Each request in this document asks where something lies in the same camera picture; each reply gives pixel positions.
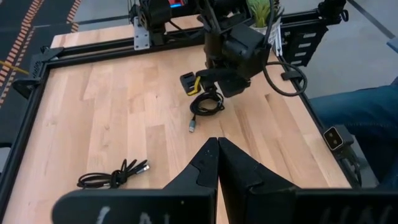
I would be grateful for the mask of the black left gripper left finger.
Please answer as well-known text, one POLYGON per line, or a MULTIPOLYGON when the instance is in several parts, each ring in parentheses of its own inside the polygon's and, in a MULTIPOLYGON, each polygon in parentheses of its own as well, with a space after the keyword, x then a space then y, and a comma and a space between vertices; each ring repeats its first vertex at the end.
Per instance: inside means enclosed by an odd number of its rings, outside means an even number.
POLYGON ((171 180, 165 190, 218 190, 219 144, 209 138, 181 173, 171 180))

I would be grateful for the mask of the black USB-C cable long bundle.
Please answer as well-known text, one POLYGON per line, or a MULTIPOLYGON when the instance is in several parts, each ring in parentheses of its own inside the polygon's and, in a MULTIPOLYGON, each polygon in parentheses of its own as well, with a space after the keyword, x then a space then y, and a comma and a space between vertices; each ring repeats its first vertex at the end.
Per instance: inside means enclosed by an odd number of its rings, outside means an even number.
POLYGON ((100 189, 108 187, 117 189, 128 181, 131 176, 143 173, 150 169, 147 160, 137 163, 137 159, 128 163, 124 159, 121 167, 112 171, 110 174, 104 172, 91 172, 78 178, 76 186, 82 189, 100 189))

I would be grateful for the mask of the person's leg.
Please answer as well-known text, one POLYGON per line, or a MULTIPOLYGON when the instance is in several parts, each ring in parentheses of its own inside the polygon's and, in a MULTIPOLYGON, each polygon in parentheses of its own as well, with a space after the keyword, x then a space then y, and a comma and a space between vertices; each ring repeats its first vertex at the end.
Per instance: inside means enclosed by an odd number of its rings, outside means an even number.
POLYGON ((310 99, 326 126, 355 136, 379 186, 398 190, 398 77, 389 85, 310 99))

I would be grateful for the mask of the pale blue object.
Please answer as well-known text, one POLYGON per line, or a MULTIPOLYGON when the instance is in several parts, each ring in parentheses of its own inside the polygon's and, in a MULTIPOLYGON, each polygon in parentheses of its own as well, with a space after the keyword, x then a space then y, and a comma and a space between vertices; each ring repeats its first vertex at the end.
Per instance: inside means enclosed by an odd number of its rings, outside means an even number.
POLYGON ((394 37, 387 42, 387 45, 398 54, 398 37, 394 37))

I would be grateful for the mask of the black frame clamp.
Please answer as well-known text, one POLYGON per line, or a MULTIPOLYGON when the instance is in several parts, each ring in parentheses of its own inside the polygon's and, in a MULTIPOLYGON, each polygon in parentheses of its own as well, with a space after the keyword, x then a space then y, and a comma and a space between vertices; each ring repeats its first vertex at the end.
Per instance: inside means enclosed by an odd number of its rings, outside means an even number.
POLYGON ((297 80, 301 82, 303 80, 303 75, 298 71, 287 71, 281 74, 283 80, 297 80))

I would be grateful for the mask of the yellow tape tag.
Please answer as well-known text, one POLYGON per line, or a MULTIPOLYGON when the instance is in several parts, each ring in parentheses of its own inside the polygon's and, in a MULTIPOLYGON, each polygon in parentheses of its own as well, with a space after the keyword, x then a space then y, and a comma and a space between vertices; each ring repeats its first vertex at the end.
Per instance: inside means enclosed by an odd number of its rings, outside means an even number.
POLYGON ((187 93, 188 96, 196 95, 200 91, 200 79, 201 77, 196 77, 192 90, 187 93))

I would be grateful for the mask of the black slotted metal panel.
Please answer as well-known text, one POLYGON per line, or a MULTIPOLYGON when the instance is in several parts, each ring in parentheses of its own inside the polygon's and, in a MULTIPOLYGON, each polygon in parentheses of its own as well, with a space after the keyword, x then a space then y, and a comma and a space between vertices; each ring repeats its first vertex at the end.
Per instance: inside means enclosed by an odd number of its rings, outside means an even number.
POLYGON ((327 30, 321 22, 282 24, 282 55, 285 61, 306 67, 327 30))

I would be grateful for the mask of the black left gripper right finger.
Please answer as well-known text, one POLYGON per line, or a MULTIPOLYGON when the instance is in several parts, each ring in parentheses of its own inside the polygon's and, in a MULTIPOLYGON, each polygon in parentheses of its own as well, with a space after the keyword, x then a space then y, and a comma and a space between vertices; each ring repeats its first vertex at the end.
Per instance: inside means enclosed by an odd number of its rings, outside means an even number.
POLYGON ((229 224, 292 224, 297 186, 226 138, 218 175, 229 224))

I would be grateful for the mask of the green succulent in white pot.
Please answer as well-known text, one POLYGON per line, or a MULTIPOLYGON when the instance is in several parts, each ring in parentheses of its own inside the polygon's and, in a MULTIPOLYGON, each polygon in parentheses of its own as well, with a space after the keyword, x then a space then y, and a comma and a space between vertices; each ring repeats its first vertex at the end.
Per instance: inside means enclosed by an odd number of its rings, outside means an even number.
POLYGON ((268 42, 273 46, 276 56, 282 55, 282 37, 281 37, 281 17, 284 13, 284 6, 280 5, 280 0, 247 0, 249 9, 254 18, 252 29, 266 35, 267 25, 274 12, 272 28, 269 34, 268 42))

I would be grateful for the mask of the silver metal bracket plate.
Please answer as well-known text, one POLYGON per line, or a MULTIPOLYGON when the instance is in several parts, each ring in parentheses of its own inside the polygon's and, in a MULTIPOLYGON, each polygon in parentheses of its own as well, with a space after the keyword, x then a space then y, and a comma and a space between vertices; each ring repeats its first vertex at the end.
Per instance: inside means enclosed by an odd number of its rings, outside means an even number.
POLYGON ((141 25, 139 18, 134 17, 134 50, 150 48, 149 32, 141 25))

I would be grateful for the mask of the black mat with orange stripes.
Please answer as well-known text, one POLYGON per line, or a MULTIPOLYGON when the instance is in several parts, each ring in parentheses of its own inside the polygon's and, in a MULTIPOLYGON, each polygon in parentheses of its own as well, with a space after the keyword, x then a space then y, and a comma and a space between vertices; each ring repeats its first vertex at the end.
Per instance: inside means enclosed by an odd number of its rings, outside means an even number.
POLYGON ((0 146, 10 145, 19 129, 25 99, 11 88, 24 78, 30 59, 56 35, 76 32, 82 0, 0 0, 0 146))

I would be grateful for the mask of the black USB-C cable round coil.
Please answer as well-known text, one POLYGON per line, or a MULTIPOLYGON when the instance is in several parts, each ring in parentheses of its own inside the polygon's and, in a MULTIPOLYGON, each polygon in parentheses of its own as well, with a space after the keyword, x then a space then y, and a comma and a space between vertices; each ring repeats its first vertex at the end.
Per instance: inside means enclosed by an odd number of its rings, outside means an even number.
POLYGON ((190 111, 193 117, 189 123, 188 130, 190 133, 195 131, 196 117, 197 116, 213 116, 220 111, 224 110, 224 97, 217 91, 204 92, 198 95, 190 104, 190 111), (216 106, 212 109, 205 108, 201 105, 206 100, 211 100, 216 103, 216 106))

